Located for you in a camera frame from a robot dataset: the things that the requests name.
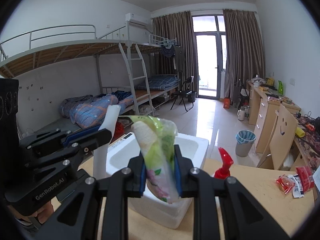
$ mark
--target blue quilt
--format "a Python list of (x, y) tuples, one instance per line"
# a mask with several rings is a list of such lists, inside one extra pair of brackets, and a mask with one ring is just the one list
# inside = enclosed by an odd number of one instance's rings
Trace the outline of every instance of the blue quilt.
[(129, 95), (121, 101), (111, 94), (67, 98), (60, 104), (59, 110), (61, 115), (70, 118), (73, 124), (87, 128), (102, 124), (108, 106), (116, 104), (121, 107), (120, 114), (122, 114), (129, 105), (133, 104), (133, 96)]
[[(179, 84), (179, 78), (176, 76), (158, 75), (148, 78), (150, 90), (167, 90)], [(135, 89), (146, 90), (146, 82), (143, 81), (135, 86)]]

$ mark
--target snack packet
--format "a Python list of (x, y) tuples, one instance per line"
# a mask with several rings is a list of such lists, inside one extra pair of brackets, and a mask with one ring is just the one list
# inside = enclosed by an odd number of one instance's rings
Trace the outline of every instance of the snack packet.
[(287, 175), (279, 176), (279, 178), (276, 180), (276, 183), (278, 184), (279, 189), (285, 194), (289, 193), (295, 185), (295, 183), (289, 179)]
[(309, 189), (312, 189), (315, 186), (311, 168), (309, 166), (303, 166), (296, 167), (296, 170), (302, 183), (303, 193), (305, 194)]
[(129, 116), (147, 168), (147, 186), (167, 203), (179, 200), (174, 180), (174, 122), (152, 116)]

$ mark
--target bed ladder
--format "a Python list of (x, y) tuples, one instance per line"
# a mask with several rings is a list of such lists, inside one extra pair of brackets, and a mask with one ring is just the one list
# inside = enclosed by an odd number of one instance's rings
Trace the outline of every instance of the bed ladder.
[[(127, 71), (128, 71), (128, 76), (129, 76), (129, 81), (130, 81), (130, 87), (131, 87), (131, 93), (133, 95), (133, 102), (134, 102), (134, 111), (135, 111), (135, 114), (136, 115), (140, 115), (139, 113), (139, 105), (138, 105), (138, 100), (140, 99), (143, 99), (145, 97), (148, 96), (149, 98), (149, 104), (150, 104), (150, 108), (151, 108), (151, 112), (150, 113), (147, 113), (147, 114), (152, 114), (154, 116), (154, 111), (153, 111), (153, 105), (152, 105), (152, 100), (151, 100), (151, 93), (150, 93), (150, 88), (149, 88), (149, 83), (148, 83), (148, 74), (147, 74), (147, 70), (146, 70), (146, 64), (144, 62), (144, 59), (142, 57), (142, 54), (141, 54), (141, 51), (139, 49), (139, 46), (138, 44), (135, 44), (135, 49), (138, 53), (138, 56), (139, 58), (131, 58), (131, 47), (128, 46), (128, 49), (127, 49), (127, 55), (125, 54), (124, 52), (124, 49), (122, 47), (122, 44), (119, 43), (119, 49), (121, 51), (121, 54), (122, 54), (122, 57), (124, 59), (124, 62), (125, 62), (125, 65), (127, 67)], [(139, 60), (141, 61), (141, 64), (142, 64), (142, 69), (143, 69), (143, 76), (141, 77), (133, 77), (133, 74), (132, 74), (132, 61), (133, 60)], [(140, 80), (140, 79), (144, 79), (145, 82), (146, 82), (146, 88), (147, 88), (147, 93), (144, 94), (143, 96), (141, 97), (136, 97), (136, 91), (134, 89), (134, 84), (133, 84), (133, 81), (134, 80)]]

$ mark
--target electrical outlet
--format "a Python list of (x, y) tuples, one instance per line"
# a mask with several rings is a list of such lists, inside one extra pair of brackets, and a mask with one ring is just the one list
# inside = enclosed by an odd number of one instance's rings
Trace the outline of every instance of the electrical outlet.
[(294, 78), (290, 78), (290, 85), (295, 85), (296, 84), (296, 80)]

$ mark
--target patterned tablecloth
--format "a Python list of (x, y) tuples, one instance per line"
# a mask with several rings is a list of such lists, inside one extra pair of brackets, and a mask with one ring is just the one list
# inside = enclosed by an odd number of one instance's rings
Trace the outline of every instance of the patterned tablecloth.
[(320, 166), (320, 135), (318, 132), (312, 132), (305, 127), (310, 122), (308, 117), (302, 116), (300, 118), (296, 117), (296, 119), (298, 120), (298, 124), (303, 126), (301, 128), (306, 132), (306, 135), (302, 138), (295, 136), (295, 138), (300, 144), (303, 151), (302, 154), (305, 155), (305, 159), (308, 160), (312, 171), (315, 172)]

